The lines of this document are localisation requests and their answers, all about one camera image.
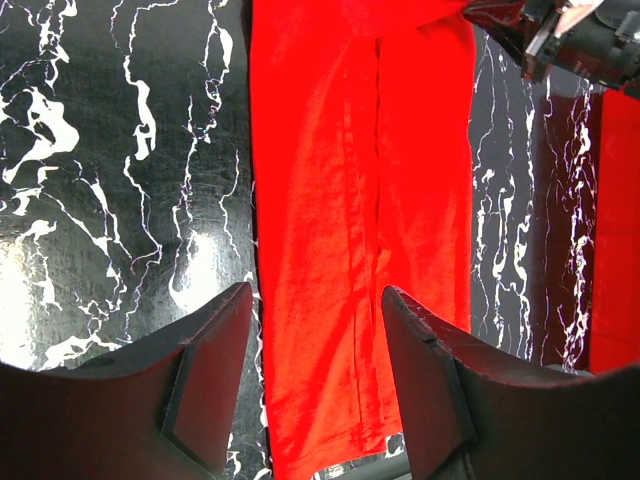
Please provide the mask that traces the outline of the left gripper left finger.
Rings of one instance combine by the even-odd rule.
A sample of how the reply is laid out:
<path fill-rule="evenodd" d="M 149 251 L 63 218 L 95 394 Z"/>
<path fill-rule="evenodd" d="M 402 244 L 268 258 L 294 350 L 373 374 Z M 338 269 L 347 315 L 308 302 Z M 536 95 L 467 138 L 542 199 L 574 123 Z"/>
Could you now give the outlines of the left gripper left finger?
<path fill-rule="evenodd" d="M 226 465 L 252 314 L 237 283 L 74 369 L 1 368 L 5 479 L 213 479 Z"/>

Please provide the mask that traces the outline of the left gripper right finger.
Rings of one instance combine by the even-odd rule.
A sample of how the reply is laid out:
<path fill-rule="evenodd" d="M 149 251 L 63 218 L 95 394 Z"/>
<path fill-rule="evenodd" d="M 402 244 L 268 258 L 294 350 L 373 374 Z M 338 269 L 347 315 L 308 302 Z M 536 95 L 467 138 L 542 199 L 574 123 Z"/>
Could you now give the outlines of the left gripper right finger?
<path fill-rule="evenodd" d="M 639 368 L 577 376 L 507 354 L 408 294 L 382 296 L 416 479 L 635 479 Z"/>

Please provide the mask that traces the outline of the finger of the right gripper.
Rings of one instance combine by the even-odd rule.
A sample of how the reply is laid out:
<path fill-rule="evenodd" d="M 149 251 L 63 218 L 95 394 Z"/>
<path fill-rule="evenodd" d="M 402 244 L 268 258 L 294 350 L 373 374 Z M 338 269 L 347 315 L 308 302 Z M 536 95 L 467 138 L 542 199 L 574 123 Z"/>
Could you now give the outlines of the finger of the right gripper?
<path fill-rule="evenodd" d="M 509 55 L 525 51 L 526 21 L 521 12 L 526 0 L 472 0 L 463 10 L 463 17 L 481 28 Z"/>

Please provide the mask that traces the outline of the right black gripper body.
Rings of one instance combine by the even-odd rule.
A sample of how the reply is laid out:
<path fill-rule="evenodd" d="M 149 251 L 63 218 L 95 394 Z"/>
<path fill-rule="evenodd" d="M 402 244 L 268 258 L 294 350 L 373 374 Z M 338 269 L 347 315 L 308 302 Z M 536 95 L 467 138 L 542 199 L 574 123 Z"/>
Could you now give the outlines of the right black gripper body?
<path fill-rule="evenodd" d="M 527 1 L 522 76 L 558 67 L 611 90 L 639 88 L 637 1 Z"/>

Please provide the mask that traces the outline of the red t shirt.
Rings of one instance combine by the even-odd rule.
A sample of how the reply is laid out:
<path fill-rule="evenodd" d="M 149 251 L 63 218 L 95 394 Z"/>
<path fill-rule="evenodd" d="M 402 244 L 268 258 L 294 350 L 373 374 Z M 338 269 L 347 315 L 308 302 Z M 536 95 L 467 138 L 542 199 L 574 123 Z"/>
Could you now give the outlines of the red t shirt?
<path fill-rule="evenodd" d="M 475 69 L 461 1 L 257 1 L 250 103 L 274 475 L 401 431 L 385 286 L 471 321 Z"/>

